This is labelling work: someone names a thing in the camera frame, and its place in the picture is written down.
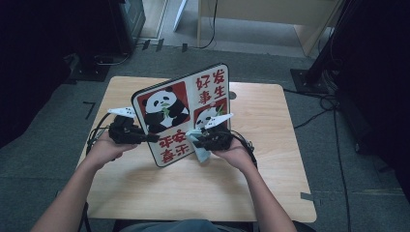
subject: power cord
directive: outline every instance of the power cord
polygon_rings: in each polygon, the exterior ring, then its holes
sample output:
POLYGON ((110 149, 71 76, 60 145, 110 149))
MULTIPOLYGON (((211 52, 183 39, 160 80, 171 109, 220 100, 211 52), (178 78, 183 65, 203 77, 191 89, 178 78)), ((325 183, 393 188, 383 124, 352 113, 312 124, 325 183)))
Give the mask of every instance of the power cord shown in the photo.
POLYGON ((117 66, 117 65, 121 65, 124 62, 126 62, 126 60, 128 60, 128 58, 130 58, 129 53, 127 54, 127 57, 124 60, 120 61, 120 62, 117 62, 117 63, 100 63, 100 62, 96 61, 96 64, 99 65, 99 66, 117 66))
POLYGON ((251 159, 253 165, 257 168, 257 160, 256 160, 255 155, 253 154, 254 147, 253 147, 251 141, 247 141, 240 133, 238 133, 237 131, 234 131, 234 130, 218 131, 218 132, 214 133, 213 136, 221 135, 221 134, 231 136, 233 138, 238 139, 241 142, 242 146, 247 151, 248 155, 250 156, 250 159, 251 159))
POLYGON ((333 71, 324 70, 322 72, 322 76, 326 84, 335 92, 337 90, 337 85, 335 84, 335 73, 333 71))
POLYGON ((347 216, 347 231, 351 232, 351 220, 350 220, 350 205, 349 205, 349 196, 347 193, 347 186, 346 186, 346 179, 344 176, 344 170, 343 170, 343 165, 341 162, 341 153, 340 153, 340 144, 339 144, 339 138, 338 138, 338 129, 337 129, 337 110, 338 110, 338 102, 337 99, 334 95, 317 95, 317 94, 306 94, 306 93, 299 93, 296 91, 292 90, 287 90, 283 89, 284 92, 288 93, 293 93, 293 94, 299 94, 307 97, 313 97, 313 98, 318 98, 320 100, 320 107, 324 109, 322 112, 313 115, 310 119, 302 123, 301 125, 295 127, 294 129, 303 127, 310 123, 312 120, 316 119, 318 116, 329 112, 333 111, 334 112, 334 125, 335 125, 335 136, 336 136, 336 145, 337 145, 337 159, 338 159, 338 167, 340 169, 340 175, 341 175, 341 181, 343 184, 343 194, 344 194, 344 199, 346 203, 346 216, 347 216))
POLYGON ((215 38, 215 19, 217 18, 217 9, 218 9, 218 0, 215 2, 215 8, 214 8, 214 21, 213 21, 213 27, 212 27, 212 38, 208 42, 208 44, 198 47, 199 49, 204 49, 204 48, 208 47, 215 38))
POLYGON ((88 155, 88 153, 90 152, 91 148, 93 147, 94 143, 97 141, 97 139, 99 139, 100 134, 98 134, 99 130, 106 130, 107 127, 102 128, 102 124, 103 121, 105 121, 105 119, 110 115, 110 113, 106 113, 102 119, 100 120, 100 122, 97 124, 97 127, 94 128, 93 130, 91 130, 89 136, 88 136, 88 140, 87 140, 87 149, 85 150, 85 156, 88 155))

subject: gray carpet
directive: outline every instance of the gray carpet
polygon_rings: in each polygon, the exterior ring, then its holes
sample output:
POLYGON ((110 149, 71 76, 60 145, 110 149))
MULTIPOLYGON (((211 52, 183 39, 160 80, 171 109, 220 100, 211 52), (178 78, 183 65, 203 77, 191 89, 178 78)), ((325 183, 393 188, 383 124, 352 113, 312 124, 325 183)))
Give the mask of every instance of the gray carpet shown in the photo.
MULTIPOLYGON (((313 60, 198 49, 183 53, 168 46, 156 52, 150 46, 111 67, 105 82, 61 85, 27 132, 0 150, 0 231, 28 231, 68 181, 112 76, 177 77, 219 62, 229 67, 231 81, 276 83, 294 90, 289 70, 308 69, 313 60), (88 119, 90 105, 83 102, 96 103, 88 119)), ((294 126, 322 110, 318 99, 285 96, 294 126)), ((386 164, 377 157, 357 155, 342 114, 336 116, 352 231, 408 231, 410 207, 394 172, 380 172, 386 164)), ((317 231, 347 231, 333 113, 295 132, 318 215, 310 226, 317 231)), ((110 231, 113 223, 91 220, 94 231, 110 231)))

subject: black wire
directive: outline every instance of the black wire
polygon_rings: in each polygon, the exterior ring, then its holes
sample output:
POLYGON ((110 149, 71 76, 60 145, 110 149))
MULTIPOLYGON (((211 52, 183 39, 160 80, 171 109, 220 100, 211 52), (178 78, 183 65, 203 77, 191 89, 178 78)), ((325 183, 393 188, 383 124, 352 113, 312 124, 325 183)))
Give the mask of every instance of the black wire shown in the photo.
POLYGON ((329 72, 329 70, 323 70, 322 72, 322 76, 324 77, 327 85, 333 90, 336 91, 337 90, 337 85, 335 84, 335 79, 334 79, 334 75, 329 72))
POLYGON ((85 151, 85 155, 87 156, 87 154, 90 152, 91 147, 93 146, 94 142, 96 141, 96 135, 97 135, 97 131, 99 131, 101 128, 101 125, 103 123, 103 121, 105 121, 106 117, 108 117, 110 115, 110 113, 106 113, 102 119, 100 120, 100 122, 97 124, 97 127, 94 128, 93 130, 91 130, 90 135, 88 136, 88 141, 87 141, 87 149, 85 151))
POLYGON ((255 165, 255 167, 257 168, 257 160, 256 160, 255 155, 253 154, 253 149, 254 148, 253 148, 252 143, 250 141, 247 141, 240 133, 238 133, 234 130, 231 130, 231 132, 218 131, 218 133, 233 136, 234 138, 238 139, 241 142, 242 146, 247 150, 248 155, 250 156, 250 159, 253 162, 253 165, 255 165))
POLYGON ((99 65, 99 66, 116 66, 116 65, 121 65, 121 64, 123 64, 124 62, 126 62, 126 60, 127 60, 128 58, 130 58, 130 54, 127 54, 127 57, 126 57, 124 60, 122 60, 122 61, 120 61, 120 62, 117 62, 117 63, 98 63, 98 62, 96 62, 96 63, 97 63, 97 65, 99 65))
POLYGON ((215 8, 214 8, 214 22, 213 22, 214 26, 213 26, 213 30, 212 30, 213 31, 212 32, 212 38, 208 42, 208 44, 198 47, 199 49, 204 49, 204 48, 208 47, 212 43, 212 41, 214 40, 214 37, 215 37, 215 19, 217 18, 217 8, 218 8, 218 0, 215 2, 215 8))
POLYGON ((347 194, 346 179, 344 177, 343 165, 341 164, 340 145, 338 143, 338 130, 337 130, 336 113, 337 113, 337 111, 334 110, 335 134, 336 134, 336 145, 337 145, 337 159, 338 159, 338 167, 340 168, 341 181, 343 183, 344 199, 346 201, 347 231, 350 232, 350 231, 352 231, 352 228, 351 228, 351 221, 350 221, 349 196, 347 194))
POLYGON ((322 115, 322 114, 324 114, 324 113, 326 113, 326 112, 328 112, 328 111, 329 111, 328 109, 325 109, 325 110, 323 110, 322 112, 313 115, 313 116, 312 116, 311 118, 309 118, 307 121, 305 121, 304 123, 302 123, 302 124, 299 125, 299 126, 294 127, 293 129, 295 130, 295 129, 297 129, 297 128, 301 128, 301 127, 306 126, 306 125, 307 125, 308 123, 310 123, 313 119, 316 119, 318 116, 320 116, 320 115, 322 115))
POLYGON ((339 139, 338 139, 338 129, 337 129, 337 109, 338 109, 338 102, 337 99, 334 95, 309 95, 309 94, 302 94, 299 92, 291 91, 291 90, 285 90, 286 92, 289 93, 294 93, 294 94, 299 94, 299 95, 304 95, 308 97, 314 97, 314 98, 319 98, 320 99, 320 107, 324 109, 324 111, 314 115, 310 119, 308 119, 306 122, 302 123, 300 126, 295 127, 299 128, 302 126, 307 125, 311 120, 317 118, 319 115, 324 114, 325 112, 333 111, 334 112, 334 124, 335 124, 335 135, 336 135, 336 145, 337 145, 337 159, 338 159, 338 167, 340 169, 340 175, 341 175, 341 181, 343 183, 343 194, 346 202, 346 216, 347 216, 347 231, 351 232, 351 221, 350 221, 350 206, 349 206, 349 196, 347 193, 347 186, 346 186, 346 178, 344 177, 344 171, 343 171, 343 165, 341 163, 341 154, 340 154, 340 144, 339 144, 339 139), (325 102, 328 102, 331 106, 327 107, 325 105, 325 102))
POLYGON ((334 55, 334 40, 335 40, 335 37, 337 36, 337 33, 339 33, 340 24, 345 19, 346 15, 349 14, 348 11, 350 11, 350 8, 351 8, 350 5, 351 5, 352 2, 354 2, 354 0, 349 0, 349 1, 346 1, 346 2, 348 2, 348 3, 344 3, 345 6, 343 7, 343 11, 342 11, 341 16, 337 20, 337 24, 335 25, 335 27, 332 27, 330 32, 329 32, 327 43, 330 43, 329 54, 330 54, 331 59, 330 59, 330 61, 326 62, 322 67, 322 75, 325 74, 326 82, 328 83, 328 85, 334 91, 337 89, 337 86, 334 84, 334 81, 329 78, 329 77, 332 77, 332 75, 329 74, 328 68, 326 68, 326 66, 333 63, 338 68, 340 68, 343 65, 343 60, 342 59, 335 58, 335 55, 334 55))

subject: chair leg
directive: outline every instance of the chair leg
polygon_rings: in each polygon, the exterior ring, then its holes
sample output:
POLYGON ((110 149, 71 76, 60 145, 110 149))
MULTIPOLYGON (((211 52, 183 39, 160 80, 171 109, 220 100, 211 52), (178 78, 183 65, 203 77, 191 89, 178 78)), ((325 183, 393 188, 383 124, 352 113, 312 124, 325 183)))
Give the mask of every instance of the chair leg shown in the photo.
POLYGON ((81 231, 81 227, 82 227, 83 222, 85 224, 85 229, 87 230, 87 232, 92 232, 91 231, 91 226, 90 226, 90 221, 88 220, 87 211, 88 211, 88 203, 85 202, 84 208, 82 209, 81 222, 78 225, 78 232, 81 231))

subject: hand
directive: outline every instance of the hand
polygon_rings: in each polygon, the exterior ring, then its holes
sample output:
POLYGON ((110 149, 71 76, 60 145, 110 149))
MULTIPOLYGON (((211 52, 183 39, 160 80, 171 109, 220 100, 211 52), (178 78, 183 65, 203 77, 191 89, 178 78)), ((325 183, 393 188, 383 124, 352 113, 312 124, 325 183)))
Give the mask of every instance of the hand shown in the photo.
POLYGON ((232 139, 228 150, 213 151, 212 153, 218 157, 224 158, 229 164, 238 168, 241 172, 244 172, 250 166, 254 167, 248 151, 237 138, 232 139))
POLYGON ((85 160, 98 170, 106 163, 122 157, 124 152, 134 149, 136 146, 136 144, 116 144, 109 137, 108 132, 104 132, 91 148, 85 160))

